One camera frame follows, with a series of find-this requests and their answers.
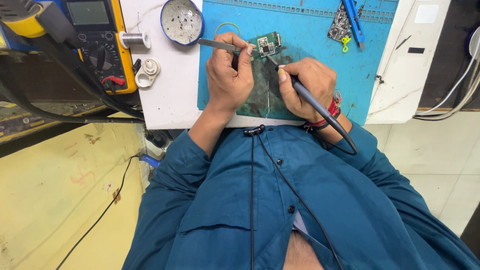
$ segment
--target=hand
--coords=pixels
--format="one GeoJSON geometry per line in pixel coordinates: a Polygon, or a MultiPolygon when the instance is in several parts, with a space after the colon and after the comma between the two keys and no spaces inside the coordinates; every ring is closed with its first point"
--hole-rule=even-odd
{"type": "Polygon", "coordinates": [[[287,109],[310,123],[323,120],[323,117],[293,89],[290,74],[297,75],[310,93],[328,109],[335,91],[336,72],[319,61],[308,57],[295,63],[280,66],[278,70],[280,94],[287,109]]]}
{"type": "Polygon", "coordinates": [[[220,117],[230,120],[253,89],[250,57],[255,45],[243,41],[234,33],[216,35],[215,41],[243,48],[238,56],[236,69],[232,66],[232,62],[237,55],[232,51],[217,48],[213,49],[212,56],[205,65],[210,96],[207,107],[220,117]]]}

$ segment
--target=wall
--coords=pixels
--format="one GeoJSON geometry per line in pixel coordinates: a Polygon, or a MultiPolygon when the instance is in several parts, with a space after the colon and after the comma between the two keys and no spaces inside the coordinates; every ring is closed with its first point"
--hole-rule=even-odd
{"type": "MultiPolygon", "coordinates": [[[[140,126],[89,124],[0,159],[0,269],[55,269],[120,186],[140,126]]],[[[143,192],[133,159],[118,203],[62,269],[120,269],[143,192]]]]}

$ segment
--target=circuit board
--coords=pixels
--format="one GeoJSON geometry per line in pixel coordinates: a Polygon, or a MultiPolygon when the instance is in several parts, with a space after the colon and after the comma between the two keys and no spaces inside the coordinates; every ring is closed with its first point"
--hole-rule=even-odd
{"type": "MultiPolygon", "coordinates": [[[[360,18],[363,11],[363,5],[358,10],[358,17],[360,18]]],[[[350,32],[350,20],[348,19],[347,10],[343,5],[343,1],[340,3],[337,12],[335,13],[335,18],[333,19],[332,26],[328,30],[327,36],[334,40],[341,41],[344,37],[351,37],[352,33],[350,32]]]]}
{"type": "Polygon", "coordinates": [[[280,50],[278,48],[282,46],[282,39],[277,32],[255,37],[247,40],[247,42],[255,44],[257,46],[255,49],[259,52],[252,54],[252,61],[279,53],[280,50]]]}

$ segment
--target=white countertop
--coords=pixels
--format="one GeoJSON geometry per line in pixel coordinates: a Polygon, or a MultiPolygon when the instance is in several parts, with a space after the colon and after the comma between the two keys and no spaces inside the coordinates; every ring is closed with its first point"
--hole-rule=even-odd
{"type": "MultiPolygon", "coordinates": [[[[202,10],[202,0],[192,0],[202,10]]],[[[161,72],[150,88],[140,89],[140,99],[148,129],[190,128],[200,116],[197,108],[200,47],[181,46],[170,41],[162,31],[160,13],[165,3],[154,0],[120,0],[127,33],[148,31],[151,49],[131,48],[132,59],[154,59],[161,72]]],[[[450,0],[401,0],[393,20],[376,81],[367,124],[404,123],[414,114],[430,69],[450,0]],[[418,5],[438,5],[432,24],[415,24],[418,5]],[[395,48],[408,36],[398,49],[395,48]],[[424,54],[407,53],[409,47],[425,48],[424,54]]],[[[235,115],[229,127],[300,124],[235,115]]]]}

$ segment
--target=multimeter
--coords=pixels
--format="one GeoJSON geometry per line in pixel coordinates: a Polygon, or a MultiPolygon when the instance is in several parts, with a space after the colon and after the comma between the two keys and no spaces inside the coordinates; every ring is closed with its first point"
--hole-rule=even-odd
{"type": "Polygon", "coordinates": [[[81,41],[82,61],[109,94],[135,92],[130,51],[122,47],[119,32],[125,31],[119,0],[62,0],[63,10],[81,41]]]}

